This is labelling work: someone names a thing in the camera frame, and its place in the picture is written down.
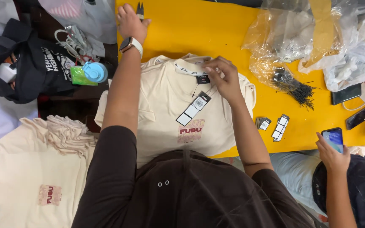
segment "black phone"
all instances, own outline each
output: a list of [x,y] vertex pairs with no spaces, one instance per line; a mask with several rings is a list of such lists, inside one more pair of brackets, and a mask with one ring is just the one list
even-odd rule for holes
[[337,152],[343,153],[343,135],[340,127],[322,131],[325,141]]
[[357,85],[352,85],[344,90],[331,92],[332,105],[340,104],[344,101],[361,96],[361,83]]
[[365,121],[365,108],[363,108],[356,114],[352,115],[351,117],[347,118],[346,129],[351,130],[364,121]]

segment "stack of t-shirts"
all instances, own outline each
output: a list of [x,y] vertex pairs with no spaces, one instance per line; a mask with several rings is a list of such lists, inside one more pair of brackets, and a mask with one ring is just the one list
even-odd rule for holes
[[0,139],[0,227],[71,227],[96,139],[68,117],[20,121]]
[[[187,148],[205,156],[222,153],[236,145],[232,113],[228,102],[216,86],[197,84],[195,75],[205,75],[202,65],[209,56],[188,54],[180,59],[159,56],[141,65],[137,137],[138,168],[161,153]],[[239,74],[239,83],[247,108],[256,104],[256,89]],[[200,92],[211,100],[183,126],[176,119],[190,106]],[[99,100],[95,122],[101,126],[108,92]]]

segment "brown shirt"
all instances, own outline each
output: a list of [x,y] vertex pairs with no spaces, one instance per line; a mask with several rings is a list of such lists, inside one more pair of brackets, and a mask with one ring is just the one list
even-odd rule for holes
[[160,155],[136,171],[125,127],[99,137],[72,225],[76,227],[313,227],[268,169],[252,178],[195,152]]

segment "watch face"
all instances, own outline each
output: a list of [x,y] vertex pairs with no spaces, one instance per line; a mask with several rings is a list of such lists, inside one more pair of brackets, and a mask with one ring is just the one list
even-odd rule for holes
[[122,41],[122,43],[120,43],[120,49],[123,49],[123,48],[125,48],[127,45],[129,45],[130,40],[131,40],[131,38],[130,38],[130,37],[128,37],[128,38],[126,38],[126,39],[124,39],[124,41]]

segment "black bag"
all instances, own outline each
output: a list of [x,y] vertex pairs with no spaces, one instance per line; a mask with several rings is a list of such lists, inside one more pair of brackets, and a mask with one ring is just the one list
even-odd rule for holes
[[12,53],[18,56],[15,89],[0,78],[0,96],[17,104],[39,94],[70,96],[78,85],[71,82],[75,58],[57,44],[39,39],[28,25],[11,18],[0,36],[0,64]]

